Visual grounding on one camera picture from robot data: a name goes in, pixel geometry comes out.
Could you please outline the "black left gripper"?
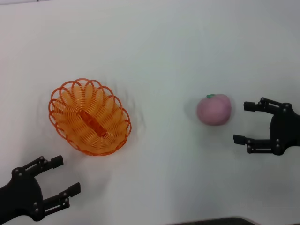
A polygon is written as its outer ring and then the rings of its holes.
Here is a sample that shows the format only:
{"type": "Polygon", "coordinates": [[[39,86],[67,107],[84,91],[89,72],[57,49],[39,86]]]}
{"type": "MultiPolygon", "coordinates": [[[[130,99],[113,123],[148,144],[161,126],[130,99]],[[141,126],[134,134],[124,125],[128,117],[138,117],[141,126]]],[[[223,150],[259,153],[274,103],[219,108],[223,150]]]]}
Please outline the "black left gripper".
{"type": "Polygon", "coordinates": [[[41,188],[34,177],[63,164],[61,155],[50,160],[40,156],[23,167],[13,169],[9,183],[0,188],[1,222],[8,222],[18,216],[29,216],[34,221],[40,221],[45,217],[44,212],[69,208],[69,198],[81,192],[79,182],[43,200],[41,188]]]}

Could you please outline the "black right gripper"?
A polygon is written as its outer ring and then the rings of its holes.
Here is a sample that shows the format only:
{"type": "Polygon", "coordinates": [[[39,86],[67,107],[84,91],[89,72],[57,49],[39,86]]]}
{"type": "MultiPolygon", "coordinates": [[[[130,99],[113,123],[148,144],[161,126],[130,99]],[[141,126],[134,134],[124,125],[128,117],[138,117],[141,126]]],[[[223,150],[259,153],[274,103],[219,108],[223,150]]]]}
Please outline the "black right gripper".
{"type": "Polygon", "coordinates": [[[252,139],[233,135],[235,144],[246,145],[247,152],[281,156],[293,146],[300,146],[300,116],[290,103],[280,103],[262,97],[258,103],[244,102],[244,110],[266,112],[273,115],[270,123],[270,139],[252,139]]]}

